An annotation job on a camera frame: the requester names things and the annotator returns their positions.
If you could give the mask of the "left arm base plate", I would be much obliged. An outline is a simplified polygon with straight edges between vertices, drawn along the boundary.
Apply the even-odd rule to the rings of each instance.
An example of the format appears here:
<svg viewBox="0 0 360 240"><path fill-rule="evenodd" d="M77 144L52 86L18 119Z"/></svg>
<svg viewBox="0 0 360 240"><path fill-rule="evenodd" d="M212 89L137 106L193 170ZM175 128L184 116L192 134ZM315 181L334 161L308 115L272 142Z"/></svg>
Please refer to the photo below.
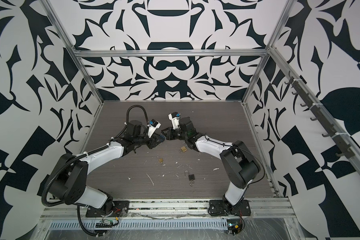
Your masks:
<svg viewBox="0 0 360 240"><path fill-rule="evenodd" d="M86 212L87 218L107 218L107 217L121 217L129 211L129 201L107 201L100 209L88 207Z"/></svg>

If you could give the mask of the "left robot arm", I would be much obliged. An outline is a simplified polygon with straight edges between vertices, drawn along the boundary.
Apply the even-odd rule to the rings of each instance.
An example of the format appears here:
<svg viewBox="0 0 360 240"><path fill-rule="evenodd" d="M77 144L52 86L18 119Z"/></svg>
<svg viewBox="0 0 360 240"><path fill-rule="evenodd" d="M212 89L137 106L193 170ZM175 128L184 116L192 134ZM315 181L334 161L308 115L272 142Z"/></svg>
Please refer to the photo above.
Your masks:
<svg viewBox="0 0 360 240"><path fill-rule="evenodd" d="M113 197L87 185L87 176L106 163L120 159L141 146L153 149L165 137L156 131L161 123L148 118L145 123L126 119L124 128L104 146L80 155L64 154L44 186L41 201L45 207L76 205L100 210L108 215L114 209Z"/></svg>

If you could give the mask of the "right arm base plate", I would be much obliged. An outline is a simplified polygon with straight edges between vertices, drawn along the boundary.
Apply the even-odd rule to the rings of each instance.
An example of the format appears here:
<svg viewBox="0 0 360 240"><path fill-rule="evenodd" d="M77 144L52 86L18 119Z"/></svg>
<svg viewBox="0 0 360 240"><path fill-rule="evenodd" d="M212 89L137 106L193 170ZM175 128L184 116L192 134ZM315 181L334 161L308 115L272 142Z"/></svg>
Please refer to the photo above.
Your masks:
<svg viewBox="0 0 360 240"><path fill-rule="evenodd" d="M251 215L249 201L242 199L236 205L225 200L210 200L208 213L211 216L244 216Z"/></svg>

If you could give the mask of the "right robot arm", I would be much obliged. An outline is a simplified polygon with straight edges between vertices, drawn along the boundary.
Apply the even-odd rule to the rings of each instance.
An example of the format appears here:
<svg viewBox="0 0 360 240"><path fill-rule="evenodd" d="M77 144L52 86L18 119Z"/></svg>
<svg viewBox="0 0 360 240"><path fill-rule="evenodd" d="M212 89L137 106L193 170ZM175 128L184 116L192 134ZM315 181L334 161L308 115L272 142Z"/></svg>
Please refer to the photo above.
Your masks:
<svg viewBox="0 0 360 240"><path fill-rule="evenodd" d="M255 182L262 170L261 162L242 141L227 143L199 133L189 117L181 118L177 112L169 114L169 120L172 126L162 131L167 140L184 141L188 149L209 154L222 161L230 180L223 202L228 207L239 206L247 188Z"/></svg>

